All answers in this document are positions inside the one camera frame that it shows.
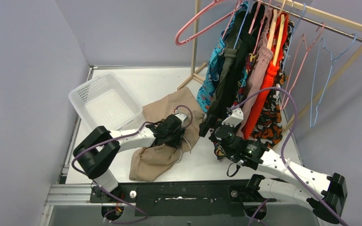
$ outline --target clothing rack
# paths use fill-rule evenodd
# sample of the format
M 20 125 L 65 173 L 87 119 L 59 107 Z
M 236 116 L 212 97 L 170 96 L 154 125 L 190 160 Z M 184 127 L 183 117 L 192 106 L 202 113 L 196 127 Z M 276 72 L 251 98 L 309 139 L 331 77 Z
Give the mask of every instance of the clothing rack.
M 270 4 L 268 4 L 267 2 L 262 2 L 262 4 L 265 5 L 265 6 L 269 6 L 269 5 L 270 5 Z M 276 9 L 276 10 L 278 10 L 278 11 L 281 9 L 280 7 L 273 6 L 273 5 L 270 5 L 270 7 L 271 7 L 271 8 L 274 8 L 274 9 Z M 285 11 L 285 10 L 283 10 L 283 11 L 286 12 L 286 13 L 288 13 L 288 14 L 291 15 L 291 16 L 294 16 L 294 17 L 296 17 L 296 18 L 300 18 L 300 15 L 298 15 L 298 14 L 291 13 L 291 12 L 287 12 L 287 11 Z M 311 24 L 314 24 L 314 25 L 316 25 L 316 26 L 322 27 L 322 23 L 316 22 L 316 21 L 311 20 L 311 19 L 309 19 L 309 18 L 307 18 L 307 17 L 304 17 L 304 16 L 303 16 L 303 17 L 302 17 L 302 20 L 303 20 L 303 21 L 306 21 L 306 22 L 309 22 L 309 23 L 311 23 Z M 324 26 L 324 29 L 327 29 L 327 30 L 329 30 L 329 31 L 332 31 L 332 32 L 335 32 L 335 33 L 337 33 L 337 34 L 343 35 L 343 36 L 348 37 L 348 38 L 350 38 L 350 39 L 354 39 L 354 35 L 349 34 L 349 33 L 346 33 L 346 32 L 343 32 L 343 31 L 338 30 L 338 29 L 335 29 L 335 28 L 333 28 L 333 27 L 330 27 L 330 26 L 325 25 L 325 26 Z M 362 39 L 361 39 L 361 38 L 356 37 L 356 41 L 359 41 L 359 42 L 362 43 Z
M 277 1 L 277 2 L 280 2 L 280 3 L 284 2 L 284 0 L 274 0 L 274 1 Z M 201 2 L 201 0 L 195 0 L 195 14 L 197 14 L 200 11 L 200 2 Z M 280 10 L 280 8 L 275 6 L 275 5 L 268 4 L 268 3 L 263 2 L 263 1 L 262 1 L 262 4 L 264 4 L 266 6 L 270 6 L 271 8 L 274 8 L 274 9 Z M 290 6 L 292 8 L 295 8 L 295 9 L 298 9 L 298 10 L 301 10 L 301 11 L 304 8 L 304 5 L 302 3 L 292 1 L 292 0 L 286 0 L 285 6 Z M 308 14 L 312 14 L 314 16 L 321 17 L 324 20 L 332 21 L 332 22 L 335 22 L 337 24 L 352 28 L 352 29 L 354 29 L 356 31 L 362 32 L 362 24 L 360 24 L 360 23 L 357 23 L 357 22 L 354 22 L 354 21 L 351 21 L 351 20 L 336 16 L 336 15 L 321 11 L 319 9 L 316 9 L 316 8 L 313 8 L 313 7 L 310 7 L 310 6 L 306 6 L 305 11 Z M 294 14 L 294 13 L 289 13 L 288 11 L 285 11 L 285 10 L 284 10 L 284 12 L 290 14 L 291 16 L 300 18 L 300 15 L 297 15 L 297 14 Z M 309 22 L 311 24 L 322 27 L 322 23 L 316 22 L 316 21 L 311 20 L 311 19 L 309 19 L 307 17 L 302 17 L 302 20 L 307 21 L 307 22 Z M 348 37 L 348 38 L 351 38 L 351 39 L 354 38 L 354 36 L 352 34 L 348 34 L 348 33 L 344 32 L 344 31 L 339 30 L 339 29 L 335 29 L 335 28 L 332 28 L 330 26 L 324 26 L 324 28 L 329 30 L 329 31 L 335 32 L 337 34 L 343 35 L 345 37 Z M 197 32 L 198 32 L 198 20 L 194 24 L 194 34 L 196 34 Z M 356 38 L 356 41 L 362 43 L 362 38 Z M 206 65 L 206 63 L 204 63 L 198 70 L 195 71 L 196 49 L 197 49 L 197 38 L 193 40 L 193 45 L 192 45 L 191 76 L 188 77 L 188 79 L 182 83 L 182 86 L 185 86 L 189 81 L 194 79 L 196 77 L 196 75 L 199 76 L 197 73 L 199 73 L 203 69 L 203 67 Z M 341 75 L 344 74 L 345 71 L 352 65 L 352 63 L 357 58 L 359 58 L 361 55 L 362 55 L 362 45 L 350 56 L 350 58 L 345 62 L 345 64 L 342 67 L 340 67 L 340 69 L 332 75 L 331 79 L 328 82 L 328 85 L 325 88 L 321 89 L 316 94 L 316 96 L 313 98 L 313 101 L 318 101 L 320 99 L 320 97 L 321 97 L 321 94 L 322 94 L 323 90 L 329 88 L 330 86 L 332 86 L 341 77 Z M 198 82 L 201 82 L 200 80 L 202 80 L 202 81 L 204 80 L 204 78 L 202 78 L 201 76 L 199 76 L 199 77 L 201 79 L 195 79 L 195 80 L 197 80 Z M 304 114 L 307 113 L 307 111 L 309 109 L 310 109 L 310 101 L 308 101 L 307 105 L 299 112 L 297 118 L 298 119 L 301 118 Z M 295 115 L 292 115 L 292 117 L 290 118 L 290 120 L 287 123 L 286 127 L 284 128 L 284 132 L 291 128 L 291 126 L 292 126 L 292 124 L 293 124 L 293 122 L 295 120 L 295 117 L 296 117 Z

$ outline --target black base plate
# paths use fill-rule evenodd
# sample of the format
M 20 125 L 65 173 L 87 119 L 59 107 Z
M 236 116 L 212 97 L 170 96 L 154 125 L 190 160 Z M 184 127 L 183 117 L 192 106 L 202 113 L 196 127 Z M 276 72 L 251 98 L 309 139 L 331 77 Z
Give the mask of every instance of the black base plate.
M 210 216 L 229 214 L 244 216 L 242 202 L 262 202 L 262 197 L 246 196 L 244 189 L 249 180 L 123 183 L 119 186 L 119 197 L 136 206 L 149 216 Z M 231 191 L 238 191 L 237 197 Z M 130 191 L 137 197 L 130 198 Z M 97 187 L 90 197 L 91 203 L 112 203 Z

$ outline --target laundry basket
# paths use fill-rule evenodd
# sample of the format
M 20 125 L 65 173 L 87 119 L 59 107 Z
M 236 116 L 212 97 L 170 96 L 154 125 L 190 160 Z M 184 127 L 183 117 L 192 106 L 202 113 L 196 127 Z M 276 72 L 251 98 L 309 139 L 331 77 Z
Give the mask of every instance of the laundry basket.
M 113 73 L 105 73 L 78 86 L 69 99 L 89 129 L 118 130 L 142 115 L 142 106 Z

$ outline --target white table surface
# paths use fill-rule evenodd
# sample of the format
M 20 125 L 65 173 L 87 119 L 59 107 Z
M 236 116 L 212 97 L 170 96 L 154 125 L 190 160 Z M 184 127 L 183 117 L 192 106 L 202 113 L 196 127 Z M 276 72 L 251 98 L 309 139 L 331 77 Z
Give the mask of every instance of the white table surface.
M 142 106 L 157 101 L 164 96 L 173 93 L 177 87 L 188 78 L 190 68 L 152 68 L 152 69 L 115 69 L 115 70 L 94 70 L 93 76 L 101 75 L 106 72 L 115 73 L 121 82 L 134 94 Z M 203 77 L 206 74 L 204 69 L 200 75 Z M 187 87 L 192 94 L 196 96 L 201 84 L 192 80 Z M 91 130 L 87 129 L 86 125 L 81 120 L 80 128 L 75 140 L 77 146 Z M 275 152 L 280 154 L 281 146 L 284 140 L 275 148 Z M 225 173 L 230 160 L 225 159 L 222 162 L 217 161 L 213 153 L 213 143 L 207 138 L 200 137 L 197 144 L 193 147 L 191 153 L 185 153 L 180 163 L 175 164 L 169 171 L 159 176 L 155 181 L 199 181 L 199 180 L 230 180 L 230 179 L 249 179 L 253 174 L 262 174 L 265 177 L 273 178 L 274 176 L 255 171 L 253 169 L 243 167 L 239 170 L 236 176 L 230 178 Z M 128 179 L 130 172 L 131 157 L 134 151 L 131 149 L 118 153 L 110 165 L 110 170 L 121 182 L 131 182 Z M 285 157 L 291 161 L 301 164 L 298 156 L 298 151 L 291 138 L 285 148 Z M 235 170 L 235 165 L 230 169 L 230 172 Z M 86 176 L 75 171 L 70 167 L 67 174 L 67 184 L 87 184 L 91 180 Z

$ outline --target gray wall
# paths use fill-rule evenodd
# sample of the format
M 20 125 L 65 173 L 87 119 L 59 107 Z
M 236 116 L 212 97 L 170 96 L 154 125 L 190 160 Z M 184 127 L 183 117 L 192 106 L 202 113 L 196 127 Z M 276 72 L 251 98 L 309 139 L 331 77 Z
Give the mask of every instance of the gray wall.
M 0 226 L 38 225 L 88 64 L 54 0 L 0 0 Z
M 362 23 L 362 1 L 358 3 L 354 0 L 313 0 L 311 6 Z M 348 29 L 342 26 L 336 27 L 348 31 Z M 294 49 L 296 49 L 297 38 L 299 38 L 298 34 L 304 32 L 311 34 L 311 37 L 308 39 L 312 40 L 315 35 L 314 30 L 313 26 L 302 22 L 296 31 L 296 39 L 293 42 L 295 47 L 292 47 L 291 52 L 294 53 Z M 350 39 L 332 34 L 331 32 L 325 32 L 324 37 L 326 37 L 328 46 L 334 53 L 339 53 L 350 43 Z M 358 46 L 359 43 L 356 43 L 346 53 L 346 56 L 340 59 L 334 71 L 343 65 Z M 310 100 L 317 47 L 318 45 L 315 45 L 312 53 L 309 54 L 301 77 L 295 90 L 292 92 L 292 96 L 295 97 L 299 109 L 302 109 Z M 319 67 L 317 68 L 315 93 L 321 89 L 321 86 L 324 86 L 329 73 L 329 66 L 329 55 L 326 54 L 325 50 L 321 51 Z M 297 68 L 294 71 L 293 78 L 296 75 Z M 346 177 L 348 198 L 343 218 L 350 225 L 361 226 L 362 56 L 331 89 L 326 91 L 319 110 L 320 114 L 317 125 L 314 128 L 311 129 L 309 127 L 309 114 L 299 121 L 295 136 L 300 154 L 305 166 L 329 174 L 338 172 Z M 291 108 L 288 109 L 288 114 L 292 115 Z
M 202 0 L 207 6 L 213 0 Z M 191 42 L 175 34 L 194 15 L 195 0 L 56 0 L 90 65 L 188 66 Z M 235 5 L 226 1 L 201 17 L 200 28 Z M 197 62 L 207 61 L 229 19 L 199 37 Z M 180 38 L 192 35 L 192 27 Z

